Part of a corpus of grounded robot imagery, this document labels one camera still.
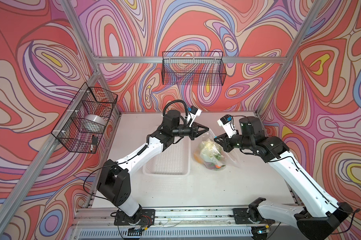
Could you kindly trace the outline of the green toy lettuce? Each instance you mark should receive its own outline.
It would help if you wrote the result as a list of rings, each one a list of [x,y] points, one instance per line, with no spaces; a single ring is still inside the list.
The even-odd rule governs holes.
[[[222,147],[210,140],[204,141],[199,145],[200,154],[199,156],[209,163],[217,164],[218,161],[223,159]]]

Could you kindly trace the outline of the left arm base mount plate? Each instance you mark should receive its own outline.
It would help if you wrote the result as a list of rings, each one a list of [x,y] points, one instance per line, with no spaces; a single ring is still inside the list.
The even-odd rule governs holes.
[[[155,223],[156,210],[143,209],[138,210],[132,217],[128,216],[123,211],[114,213],[115,226],[151,226]]]

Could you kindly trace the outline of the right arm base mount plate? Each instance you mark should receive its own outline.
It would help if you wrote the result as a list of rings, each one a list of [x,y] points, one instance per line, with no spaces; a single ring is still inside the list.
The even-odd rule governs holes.
[[[249,208],[234,208],[233,213],[230,215],[234,218],[236,224],[268,224],[275,223],[274,220],[263,218],[256,209]]]

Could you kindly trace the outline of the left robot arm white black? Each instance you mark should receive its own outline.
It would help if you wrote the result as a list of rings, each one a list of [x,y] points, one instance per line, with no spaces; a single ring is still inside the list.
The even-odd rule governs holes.
[[[183,123],[181,113],[177,110],[169,110],[163,114],[160,126],[147,135],[142,146],[116,162],[109,159],[104,163],[97,182],[97,191],[137,222],[137,218],[142,216],[142,206],[131,196],[131,177],[153,157],[176,144],[176,137],[194,140],[208,132],[208,127],[195,122],[201,112],[202,110],[194,106],[187,108]]]

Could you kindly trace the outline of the white plastic perforated basket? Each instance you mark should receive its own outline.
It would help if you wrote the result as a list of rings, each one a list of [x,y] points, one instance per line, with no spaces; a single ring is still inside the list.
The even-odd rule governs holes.
[[[190,139],[171,145],[152,158],[143,167],[143,173],[152,177],[185,177],[190,173]]]

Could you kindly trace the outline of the clear zip top bag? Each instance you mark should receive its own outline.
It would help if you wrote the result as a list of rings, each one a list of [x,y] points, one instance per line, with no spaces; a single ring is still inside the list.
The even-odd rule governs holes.
[[[200,136],[200,141],[193,152],[193,159],[213,171],[222,171],[227,166],[240,168],[236,153],[226,153],[223,147],[214,141],[215,134],[209,130]]]

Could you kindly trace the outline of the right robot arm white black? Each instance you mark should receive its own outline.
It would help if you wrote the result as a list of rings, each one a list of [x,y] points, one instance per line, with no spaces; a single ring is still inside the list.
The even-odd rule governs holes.
[[[240,129],[233,125],[233,116],[225,115],[217,123],[225,131],[214,138],[226,153],[239,149],[243,154],[260,157],[271,166],[298,195],[303,205],[292,207],[257,198],[247,209],[246,218],[254,223],[275,220],[300,230],[309,240],[324,240],[336,235],[336,229],[360,210],[339,202],[326,192],[301,166],[285,142],[268,137],[261,120],[243,116]]]

